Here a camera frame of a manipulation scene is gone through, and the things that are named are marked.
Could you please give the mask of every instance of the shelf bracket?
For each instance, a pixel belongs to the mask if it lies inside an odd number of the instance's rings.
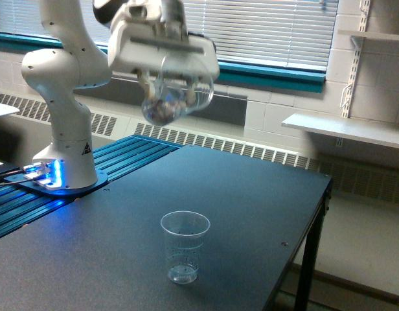
[[[362,49],[364,38],[357,37],[357,36],[351,36],[351,37],[350,37],[350,40],[351,40],[352,43],[355,45],[355,48],[356,48],[357,50],[361,50],[361,49]]]
[[[369,8],[371,6],[371,0],[361,0],[359,2],[359,10],[361,11],[361,23],[359,24],[359,31],[365,32],[367,30],[368,16],[369,16]],[[350,107],[352,105],[352,99],[354,96],[354,90],[356,86],[356,79],[358,77],[358,67],[359,61],[361,60],[361,53],[363,48],[364,38],[351,36],[350,37],[352,43],[355,46],[354,58],[352,61],[352,68],[350,70],[350,76],[347,86],[342,90],[342,97],[340,107],[342,109],[342,118],[350,117]],[[343,139],[337,137],[336,146],[343,146]]]

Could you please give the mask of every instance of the window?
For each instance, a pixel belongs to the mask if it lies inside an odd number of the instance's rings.
[[[82,0],[91,37],[106,44],[109,30]],[[219,60],[325,72],[338,0],[184,0],[189,31],[214,40]],[[38,0],[0,0],[0,32],[47,36]]]

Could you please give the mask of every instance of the black table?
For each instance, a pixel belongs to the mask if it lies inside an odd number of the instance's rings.
[[[306,308],[331,179],[186,146],[0,239],[0,310],[262,310],[307,235]],[[171,283],[161,217],[204,214],[199,278]]]

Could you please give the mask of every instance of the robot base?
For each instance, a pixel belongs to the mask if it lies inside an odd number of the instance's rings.
[[[80,188],[80,189],[60,189],[60,190],[49,190],[46,189],[34,181],[28,181],[25,183],[20,183],[20,187],[25,187],[31,189],[33,191],[46,194],[48,196],[58,196],[58,197],[74,197],[78,198],[84,196],[87,193],[93,192],[108,183],[108,175],[103,172],[102,170],[96,169],[97,174],[97,182],[91,186]],[[25,180],[24,174],[17,174],[13,176],[9,176],[5,178],[5,181],[12,182],[12,181],[22,181]]]

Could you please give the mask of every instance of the teal window frame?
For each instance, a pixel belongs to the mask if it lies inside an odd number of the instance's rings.
[[[21,36],[0,33],[0,49],[16,51],[35,51],[40,48],[60,48],[62,44],[56,39]],[[105,45],[100,49],[108,52]],[[291,70],[258,65],[245,65],[231,62],[218,62],[220,76],[218,83],[234,83],[240,86],[254,88],[281,88],[297,91],[322,93],[326,73]]]

